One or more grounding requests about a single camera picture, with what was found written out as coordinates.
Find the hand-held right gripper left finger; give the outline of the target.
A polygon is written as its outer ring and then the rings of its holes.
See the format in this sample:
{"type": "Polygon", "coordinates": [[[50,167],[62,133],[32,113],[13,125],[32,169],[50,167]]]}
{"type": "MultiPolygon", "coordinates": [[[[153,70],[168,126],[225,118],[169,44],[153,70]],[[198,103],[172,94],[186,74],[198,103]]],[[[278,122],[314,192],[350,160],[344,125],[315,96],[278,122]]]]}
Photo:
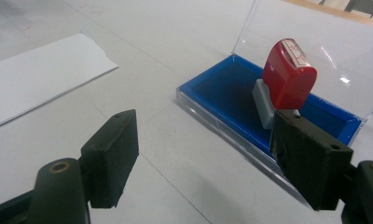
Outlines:
{"type": "Polygon", "coordinates": [[[81,148],[83,183],[92,208],[112,208],[139,155],[136,110],[112,116],[81,148]]]}

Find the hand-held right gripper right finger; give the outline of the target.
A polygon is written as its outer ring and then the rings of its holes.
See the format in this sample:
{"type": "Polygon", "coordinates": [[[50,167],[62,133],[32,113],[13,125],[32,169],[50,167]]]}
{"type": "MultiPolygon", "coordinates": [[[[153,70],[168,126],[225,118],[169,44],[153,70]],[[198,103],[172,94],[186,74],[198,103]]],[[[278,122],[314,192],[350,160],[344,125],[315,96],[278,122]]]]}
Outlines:
{"type": "Polygon", "coordinates": [[[312,209],[337,207],[340,177],[351,165],[352,149],[307,119],[277,110],[269,151],[312,209]]]}

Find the red and grey stamp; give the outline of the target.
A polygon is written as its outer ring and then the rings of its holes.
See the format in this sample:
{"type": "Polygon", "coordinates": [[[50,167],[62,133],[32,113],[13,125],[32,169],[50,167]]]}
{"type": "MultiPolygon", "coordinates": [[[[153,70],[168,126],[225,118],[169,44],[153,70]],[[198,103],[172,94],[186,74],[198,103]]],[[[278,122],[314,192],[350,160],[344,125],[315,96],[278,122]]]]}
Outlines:
{"type": "Polygon", "coordinates": [[[317,70],[292,38],[278,41],[271,49],[262,76],[252,94],[262,127],[270,130],[276,109],[298,111],[317,79],[317,70]]]}

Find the blue ink pad case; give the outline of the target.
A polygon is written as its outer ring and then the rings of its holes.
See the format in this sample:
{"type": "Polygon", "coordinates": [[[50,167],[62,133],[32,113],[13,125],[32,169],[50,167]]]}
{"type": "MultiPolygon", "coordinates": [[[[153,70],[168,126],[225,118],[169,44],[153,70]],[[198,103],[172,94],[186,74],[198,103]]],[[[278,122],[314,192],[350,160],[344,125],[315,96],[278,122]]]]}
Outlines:
{"type": "Polygon", "coordinates": [[[269,153],[253,98],[274,44],[296,40],[318,71],[302,117],[345,145],[373,115],[373,19],[306,0],[254,0],[239,40],[222,62],[176,90],[178,101],[291,195],[269,153]]]}

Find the white paper sheet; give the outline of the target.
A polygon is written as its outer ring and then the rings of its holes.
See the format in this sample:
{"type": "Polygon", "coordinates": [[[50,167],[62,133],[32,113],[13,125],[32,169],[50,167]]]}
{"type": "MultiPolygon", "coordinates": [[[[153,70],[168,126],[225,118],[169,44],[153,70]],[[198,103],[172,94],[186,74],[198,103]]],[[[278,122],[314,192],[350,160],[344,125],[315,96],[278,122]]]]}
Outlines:
{"type": "Polygon", "coordinates": [[[0,126],[115,69],[82,34],[0,61],[0,126]]]}

